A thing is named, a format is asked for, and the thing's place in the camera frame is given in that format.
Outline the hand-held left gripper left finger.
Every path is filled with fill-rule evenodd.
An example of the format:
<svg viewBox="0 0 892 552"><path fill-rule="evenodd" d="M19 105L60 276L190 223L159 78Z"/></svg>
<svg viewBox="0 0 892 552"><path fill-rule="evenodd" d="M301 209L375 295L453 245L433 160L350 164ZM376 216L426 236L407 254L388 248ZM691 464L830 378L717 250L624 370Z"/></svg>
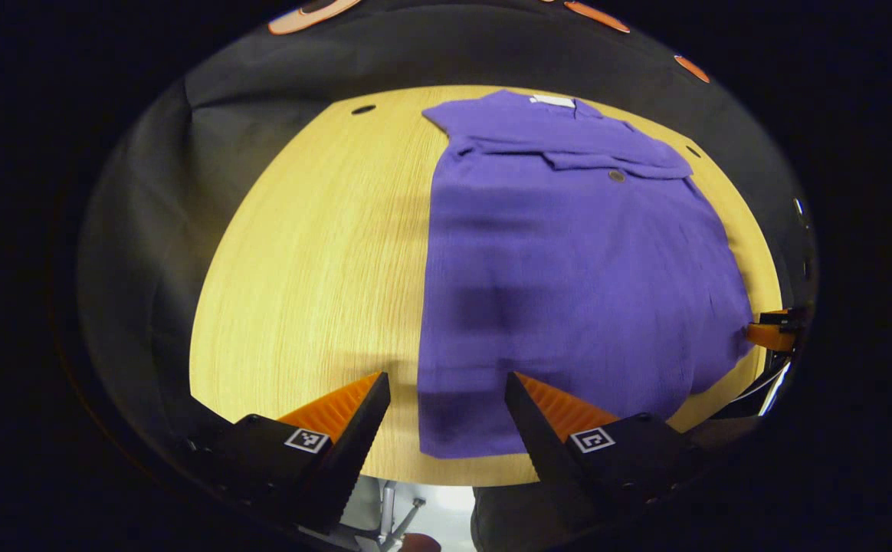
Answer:
<svg viewBox="0 0 892 552"><path fill-rule="evenodd" d="M372 373L283 416L226 419L186 400L185 477L221 505L277 532L339 524L390 407Z"/></svg>

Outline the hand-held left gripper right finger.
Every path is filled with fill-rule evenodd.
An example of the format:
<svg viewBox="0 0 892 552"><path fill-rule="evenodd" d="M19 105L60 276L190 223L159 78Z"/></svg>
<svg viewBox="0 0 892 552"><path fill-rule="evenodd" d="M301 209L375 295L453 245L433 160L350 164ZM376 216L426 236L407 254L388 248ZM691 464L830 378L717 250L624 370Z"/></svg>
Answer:
<svg viewBox="0 0 892 552"><path fill-rule="evenodd" d="M522 373L504 402L559 520L573 531L628 523L705 471L712 455L661 417L618 417Z"/></svg>

